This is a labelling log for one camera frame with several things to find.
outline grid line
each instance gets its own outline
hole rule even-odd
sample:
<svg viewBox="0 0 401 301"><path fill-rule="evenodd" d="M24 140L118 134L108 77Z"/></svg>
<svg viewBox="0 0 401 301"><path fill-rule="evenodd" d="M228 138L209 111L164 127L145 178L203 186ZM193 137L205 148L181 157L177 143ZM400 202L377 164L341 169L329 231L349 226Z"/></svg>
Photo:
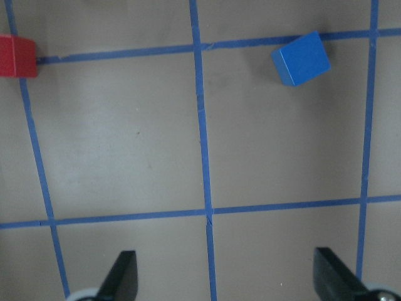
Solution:
<svg viewBox="0 0 401 301"><path fill-rule="evenodd" d="M375 66L376 66L376 42L378 36L378 0L371 0L370 9L370 37L368 57L368 80L365 111L365 133L363 138L362 156L362 180L361 198L358 223L358 247L357 247L357 277L362 279L363 252L365 249L365 230L368 204L368 182L370 163L370 142L372 139L373 99L375 93Z"/></svg>
<svg viewBox="0 0 401 301"><path fill-rule="evenodd" d="M392 202L401 202L401 194L396 194L393 196L372 196L367 198L368 204L392 203ZM267 212L267 211L279 211L279 210L281 211L290 209L347 206L354 204L360 204L360 198L307 201L298 203L276 203L276 204L262 204L262 205L251 205L251 206L221 207L221 208L214 208L213 214ZM68 224L107 223L112 221L133 221L141 219L159 219L159 218L184 218L184 217L205 216L205 215L206 211L204 209L193 209L185 211L161 211L161 212L148 212L148 213L132 213L132 214L119 214L119 215L106 215L106 216L87 216L82 218L56 219L55 224L57 226L63 226ZM15 221L10 223L0 223L0 230L15 229L15 228L34 228L40 226L50 226L50 223L48 220Z"/></svg>
<svg viewBox="0 0 401 301"><path fill-rule="evenodd" d="M195 63L195 90L197 99L197 111L199 121L200 154L202 157L203 188L206 211L206 242L207 261L209 264L209 285L211 301L217 301L216 267L214 263L214 241L213 241L213 206L211 195L211 179L209 171L209 151L207 146L206 110L204 101L203 66L202 66L202 43L201 31L199 29L199 18L196 0L189 0L190 24L192 28L192 39L194 42Z"/></svg>
<svg viewBox="0 0 401 301"><path fill-rule="evenodd" d="M13 11L13 2L12 2L12 0L4 0L4 4L6 6L6 12L7 12L7 18L8 18L10 32L11 32L11 34L17 36L18 30L17 30L14 11ZM31 138L31 144L32 144L32 148L33 148L33 154L34 154L34 158L35 158L36 168L38 171L44 206L46 209L46 215L48 217L48 223L50 226L51 239L53 241L53 248L55 249L56 261L57 261L57 266L58 266L58 270L60 273L61 284L63 286L63 291L64 291L65 297L68 297L70 294L70 289L68 287L68 281L67 281L67 275L66 275L66 271L65 271L63 254L61 252L60 241L58 238L57 227L55 224L55 216L54 216L54 212L53 212L53 207L51 205L50 193L49 193L49 187L48 187L48 183L47 183L47 179L46 179L46 174L44 173L44 165L43 165L43 161L42 161L42 155L41 155L41 151L40 151L38 135L36 133L36 127L35 127L35 123L34 123L33 116L32 116L31 100L29 97L28 86L27 86L25 78L19 79L19 88L20 88L21 97L23 100L24 111L25 111L26 121L28 124L29 136Z"/></svg>
<svg viewBox="0 0 401 301"><path fill-rule="evenodd" d="M401 28L387 28L378 31L378 37L400 36ZM213 43L201 43L201 51L210 51L218 49L244 48L256 46L272 46L289 43L300 35L291 36L273 36L267 38L242 39L216 41ZM338 31L332 33L320 33L320 38L323 41L349 40L370 37L370 30L357 31ZM58 63L74 63L80 61L97 61L97 60L113 60L119 58L133 58L138 56L154 56L154 55L172 55L178 53L192 53L193 45L175 45L165 47L151 48L135 48L126 50L100 51L93 53L77 53L68 56L42 56L36 59L38 65L52 65Z"/></svg>

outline painter's tape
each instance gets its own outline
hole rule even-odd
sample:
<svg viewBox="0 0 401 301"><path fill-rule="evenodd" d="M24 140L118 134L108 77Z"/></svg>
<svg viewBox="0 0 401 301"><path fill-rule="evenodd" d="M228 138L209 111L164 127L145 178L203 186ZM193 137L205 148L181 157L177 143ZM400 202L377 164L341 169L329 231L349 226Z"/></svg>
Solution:
<svg viewBox="0 0 401 301"><path fill-rule="evenodd" d="M203 187L206 211L207 261L209 264L209 283L211 301L217 301L216 267L214 263L213 243L213 206L211 196L211 180L209 172L209 151L207 146L206 111L204 102L202 44L199 30L198 9L196 0L189 0L190 23L194 42L195 88L200 134L200 153L202 157Z"/></svg>
<svg viewBox="0 0 401 301"><path fill-rule="evenodd" d="M370 10L370 42L369 42L369 59L368 59L367 99L366 99L366 111L365 111L365 134L363 138L363 155L362 155L361 200L360 200L360 212L359 212L359 224L358 224L356 274L359 279L362 279L363 252L365 249L370 143L372 139L373 99L375 91L377 27L378 27L378 0L372 0L371 10Z"/></svg>
<svg viewBox="0 0 401 301"><path fill-rule="evenodd" d="M173 55L176 53L193 52L192 45L179 45L167 47L153 47L141 49L128 49L116 51L102 51L93 53L79 53L68 56L44 56L36 59L37 65L49 65L57 63L73 63L78 61L96 61L111 60L116 58L133 58L136 56L153 56L153 55Z"/></svg>
<svg viewBox="0 0 401 301"><path fill-rule="evenodd" d="M368 203L387 203L401 201L401 194L394 196L371 196L367 199Z"/></svg>
<svg viewBox="0 0 401 301"><path fill-rule="evenodd" d="M50 226L49 221L17 221L0 224L0 230Z"/></svg>
<svg viewBox="0 0 401 301"><path fill-rule="evenodd" d="M4 5L6 7L8 26L10 29L10 33L14 35L18 35L17 26L15 23L15 15L13 11L13 1L12 0L4 0Z"/></svg>
<svg viewBox="0 0 401 301"><path fill-rule="evenodd" d="M138 219L156 219L156 218L180 218L186 216L204 216L204 209L166 211L151 213L121 214L112 216L92 216L87 218L67 218L56 220L58 226L65 224L88 224L88 223L107 223L112 221L133 221Z"/></svg>
<svg viewBox="0 0 401 301"><path fill-rule="evenodd" d="M369 36L370 36L369 30L354 30L354 31L339 31L339 32L334 32L334 33L320 33L320 38L323 41L360 39L360 38L369 38ZM300 35L275 36L275 37L268 37L268 38L242 39L242 40L230 40L230 41L217 41L214 43L203 43L202 51L224 49L224 48L244 48L244 47L288 44L288 43L298 39L299 37L300 37Z"/></svg>
<svg viewBox="0 0 401 301"><path fill-rule="evenodd" d="M214 214L320 208L320 207L355 205L359 203L360 199L354 198L354 199L331 199L326 201L310 201L310 202L298 202L298 203L238 206L238 207L215 208Z"/></svg>
<svg viewBox="0 0 401 301"><path fill-rule="evenodd" d="M401 36L401 28L380 29L378 36Z"/></svg>

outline blue tape line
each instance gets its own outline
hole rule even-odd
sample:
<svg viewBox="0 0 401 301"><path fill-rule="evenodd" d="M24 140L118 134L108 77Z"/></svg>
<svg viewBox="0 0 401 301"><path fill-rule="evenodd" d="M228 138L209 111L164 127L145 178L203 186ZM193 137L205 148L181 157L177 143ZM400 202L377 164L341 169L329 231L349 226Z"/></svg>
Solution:
<svg viewBox="0 0 401 301"><path fill-rule="evenodd" d="M0 224L0 230L49 226L49 221L17 221Z"/></svg>
<svg viewBox="0 0 401 301"><path fill-rule="evenodd" d="M183 211L168 211L168 212L153 212L153 213L135 213L121 214L113 216L92 216L87 218L68 218L56 220L57 225L64 224L87 224L87 223L106 223L111 221L132 221L136 219L156 219L156 218L179 218L186 216L204 216L204 209L198 210L183 210Z"/></svg>
<svg viewBox="0 0 401 301"><path fill-rule="evenodd" d="M211 181L209 172L209 151L207 146L206 112L203 90L202 44L199 30L198 10L196 0L189 0L190 23L192 27L192 39L194 41L195 61L195 87L199 121L200 153L202 155L202 171L204 183L204 197L206 210L206 236L207 236L207 260L209 263L209 283L211 301L217 301L216 267L214 263L213 242L213 206L211 196Z"/></svg>
<svg viewBox="0 0 401 301"><path fill-rule="evenodd" d="M367 199L367 203L386 203L401 201L401 194L394 196L372 196Z"/></svg>
<svg viewBox="0 0 401 301"><path fill-rule="evenodd" d="M401 35L401 28L381 29L379 36L399 36ZM323 41L330 40L345 40L345 39L358 39L369 38L370 30L356 30L356 31L339 31L334 33L321 33L320 38ZM289 43L296 38L296 36L278 36L270 38L257 38L257 39L244 39L244 40L231 40L231 41L218 41L215 43L202 43L200 48L202 51L216 50L221 48L243 48L255 46L268 46L280 45ZM116 51L102 51L93 53L77 53L68 56L42 56L36 59L38 65L50 65L58 63L73 63L79 61L95 61L95 60L111 60L117 58L132 58L136 56L152 56L152 55L169 55L176 53L190 53L194 51L193 45L177 45L166 47L153 47L153 48L139 48L128 50Z"/></svg>
<svg viewBox="0 0 401 301"><path fill-rule="evenodd" d="M23 98L26 121L28 123L29 135L31 137L33 155L36 161L36 168L38 169L39 181L40 181L40 186L42 188L42 195L44 199L44 206L46 208L46 214L49 219L54 219L55 215L53 213L53 207L50 201L50 194L49 194L48 183L46 180L46 175L44 174L42 155L39 147L39 140L38 140L38 135L36 133L35 123L32 117L31 101L29 98L28 86L26 84L25 78L19 80L19 87L21 89L21 95Z"/></svg>
<svg viewBox="0 0 401 301"><path fill-rule="evenodd" d="M209 219L206 220L206 242L207 257L209 263L209 281L211 289L211 300L217 301L217 285L216 285L216 267L214 264L214 242L213 242L213 224Z"/></svg>
<svg viewBox="0 0 401 301"><path fill-rule="evenodd" d="M50 226L51 226L51 238L53 240L53 246L55 248L61 283L63 284L64 295L65 295L65 297L68 297L70 295L70 289L68 288L67 276L65 273L65 267L64 267L64 262L63 262L63 256L61 254L60 242L58 240L57 229L54 224L55 215L54 215L53 207L52 207L51 201L50 201L49 187L48 187L48 183L47 183L47 179L46 179L46 174L44 173L44 165L43 165L42 155L41 155L41 151L40 151L40 147L39 147L38 135L36 133L36 127L35 127L35 123L34 123L33 116L32 116L31 100L29 97L28 86L27 86L25 78L21 78L19 80L19 87L21 89L21 95L23 98L26 121L28 123L29 136L31 137L31 143L32 143L32 148L33 148L33 155L34 155L34 158L36 161L36 168L37 168L38 174L39 174L39 181L40 181L40 186L42 189L44 207L46 208L46 214L49 219Z"/></svg>
<svg viewBox="0 0 401 301"><path fill-rule="evenodd" d="M359 213L359 225L358 225L359 229L358 229L358 250L357 250L357 277L359 279L362 279L363 252L365 249L370 143L372 139L373 99L375 92L376 44L378 36L377 26L378 26L378 0L372 0L371 11L370 11L370 43L369 43L370 46L369 46L369 60L368 60L367 99L366 99L366 111L365 111L365 134L363 139L362 184L361 184L361 200L360 200L360 213Z"/></svg>
<svg viewBox="0 0 401 301"><path fill-rule="evenodd" d="M58 270L60 272L61 284L63 285L64 295L68 298L70 295L70 288L68 287L67 272L65 270L63 252L61 251L60 241L58 239L57 226L51 223L50 231L53 239L53 247L55 248Z"/></svg>
<svg viewBox="0 0 401 301"><path fill-rule="evenodd" d="M254 205L254 206L215 208L214 214L305 209L305 208L344 206L344 205L354 205L354 204L359 204L359 199L332 199L326 201L310 201L310 202L298 202L298 203L265 204L265 205Z"/></svg>
<svg viewBox="0 0 401 301"><path fill-rule="evenodd" d="M378 36L401 36L401 28L388 28L378 30Z"/></svg>
<svg viewBox="0 0 401 301"><path fill-rule="evenodd" d="M110 60L114 58L132 58L135 56L172 55L175 53L189 53L189 52L193 52L192 45L178 45L178 46L167 46L167 47L103 51L103 52L93 52L93 53L79 53L63 57L44 56L41 58L37 58L36 64L48 65L56 63L71 63L77 61Z"/></svg>
<svg viewBox="0 0 401 301"><path fill-rule="evenodd" d="M320 38L323 41L369 38L369 33L370 33L369 30L340 31L336 33L321 33ZM230 41L218 41L215 43L203 43L202 51L216 50L221 48L243 48L243 47L255 47L255 46L281 45L290 43L299 37L300 37L299 35L276 36L271 38L230 40Z"/></svg>
<svg viewBox="0 0 401 301"><path fill-rule="evenodd" d="M13 1L12 0L4 0L4 5L6 7L8 26L10 29L10 33L14 35L18 35L17 26L15 23L15 15L13 11Z"/></svg>

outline red cube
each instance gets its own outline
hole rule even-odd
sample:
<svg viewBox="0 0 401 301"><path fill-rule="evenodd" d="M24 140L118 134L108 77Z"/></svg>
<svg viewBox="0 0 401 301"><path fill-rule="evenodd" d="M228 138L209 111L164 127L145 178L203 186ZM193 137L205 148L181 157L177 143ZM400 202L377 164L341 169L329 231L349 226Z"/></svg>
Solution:
<svg viewBox="0 0 401 301"><path fill-rule="evenodd" d="M0 34L0 77L36 77L35 42Z"/></svg>

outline blue cube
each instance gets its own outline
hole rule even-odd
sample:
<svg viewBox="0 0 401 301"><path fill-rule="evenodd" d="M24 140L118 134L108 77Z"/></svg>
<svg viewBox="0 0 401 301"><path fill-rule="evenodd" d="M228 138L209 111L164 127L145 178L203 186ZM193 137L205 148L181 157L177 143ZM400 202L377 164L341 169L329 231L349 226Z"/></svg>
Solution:
<svg viewBox="0 0 401 301"><path fill-rule="evenodd" d="M330 62L317 31L271 53L285 85L298 86L330 70Z"/></svg>

